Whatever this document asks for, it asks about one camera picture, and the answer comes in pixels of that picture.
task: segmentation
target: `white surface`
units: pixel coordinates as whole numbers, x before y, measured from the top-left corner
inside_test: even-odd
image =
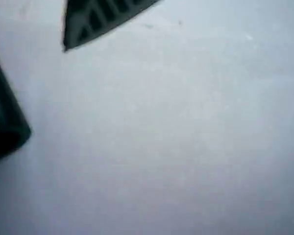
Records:
[[[61,1],[0,1],[34,130],[0,163],[0,235],[294,234],[286,2],[167,0],[63,54]]]

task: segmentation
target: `black cylindrical object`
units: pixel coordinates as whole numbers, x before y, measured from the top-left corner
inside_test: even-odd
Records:
[[[0,67],[0,159],[19,149],[30,137],[30,127]]]

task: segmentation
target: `dark plastic piece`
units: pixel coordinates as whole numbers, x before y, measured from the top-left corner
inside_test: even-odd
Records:
[[[132,19],[159,0],[68,0],[65,51],[88,43]]]
[[[19,149],[30,134],[29,125],[0,67],[0,159]]]

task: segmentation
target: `dark green object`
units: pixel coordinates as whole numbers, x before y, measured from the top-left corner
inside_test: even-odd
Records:
[[[100,37],[158,1],[68,0],[64,22],[64,50]]]
[[[29,125],[0,67],[0,159],[19,149],[30,137]]]

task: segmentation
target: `table surface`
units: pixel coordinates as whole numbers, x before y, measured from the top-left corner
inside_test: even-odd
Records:
[[[66,54],[62,8],[0,1],[34,130],[0,235],[294,234],[294,1],[165,0]]]

